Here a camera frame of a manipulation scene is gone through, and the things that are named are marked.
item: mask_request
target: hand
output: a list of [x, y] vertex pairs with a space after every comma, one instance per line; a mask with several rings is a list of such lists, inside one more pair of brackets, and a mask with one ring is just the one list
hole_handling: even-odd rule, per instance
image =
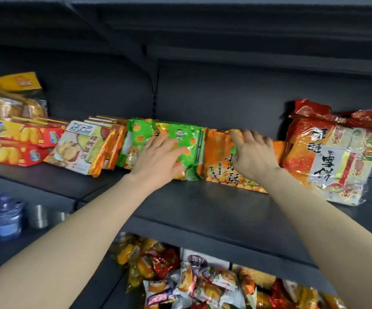
[[172, 150], [178, 139], [168, 139], [168, 134], [152, 137], [143, 148], [135, 161], [132, 172], [128, 176], [136, 177], [137, 182], [144, 182], [148, 192], [152, 193], [172, 181], [174, 176], [184, 171], [182, 165], [173, 166], [178, 157], [187, 150], [187, 147], [178, 147]]
[[243, 130], [244, 141], [240, 135], [230, 131], [237, 153], [233, 156], [233, 166], [246, 179], [262, 182], [280, 169], [273, 150], [271, 138], [262, 138], [256, 131]]

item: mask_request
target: forearm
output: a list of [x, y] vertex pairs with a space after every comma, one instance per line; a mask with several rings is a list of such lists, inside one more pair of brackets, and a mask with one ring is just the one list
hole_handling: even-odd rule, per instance
[[1, 266], [0, 308], [69, 308], [147, 197], [136, 186], [131, 176], [124, 176]]
[[307, 190], [284, 169], [268, 176], [262, 186], [347, 305], [353, 309], [372, 307], [372, 233]]

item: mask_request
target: green snack package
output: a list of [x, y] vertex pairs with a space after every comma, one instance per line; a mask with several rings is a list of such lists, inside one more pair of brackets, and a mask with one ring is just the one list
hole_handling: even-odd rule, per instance
[[205, 128], [171, 121], [130, 119], [127, 123], [127, 130], [117, 166], [131, 170], [148, 139], [151, 136], [158, 137], [160, 134], [168, 133], [169, 139], [178, 139], [178, 143], [173, 148], [179, 146], [188, 148], [175, 163], [175, 166], [184, 167], [184, 171], [176, 175], [175, 179], [196, 181], [202, 178], [200, 174], [203, 164]]

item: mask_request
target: person's right hand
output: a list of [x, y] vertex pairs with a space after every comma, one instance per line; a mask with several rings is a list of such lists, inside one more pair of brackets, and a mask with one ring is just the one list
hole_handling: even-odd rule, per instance
[[244, 141], [233, 131], [229, 134], [237, 148], [233, 166], [246, 179], [262, 185], [268, 176], [280, 169], [271, 138], [262, 138], [256, 131], [249, 130], [242, 131]]

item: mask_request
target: shelf bracket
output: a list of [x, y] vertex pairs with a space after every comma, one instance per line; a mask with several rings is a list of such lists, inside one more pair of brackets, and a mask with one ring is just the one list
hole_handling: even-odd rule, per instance
[[120, 54], [126, 56], [130, 61], [145, 71], [152, 84], [152, 92], [157, 93], [158, 84], [158, 59], [148, 57], [143, 52], [140, 43], [128, 39], [125, 35], [112, 30], [99, 20], [98, 13], [95, 9], [77, 9], [69, 0], [63, 0], [65, 6], [73, 11], [78, 17], [84, 20], [93, 30], [102, 38], [106, 39], [110, 45]]

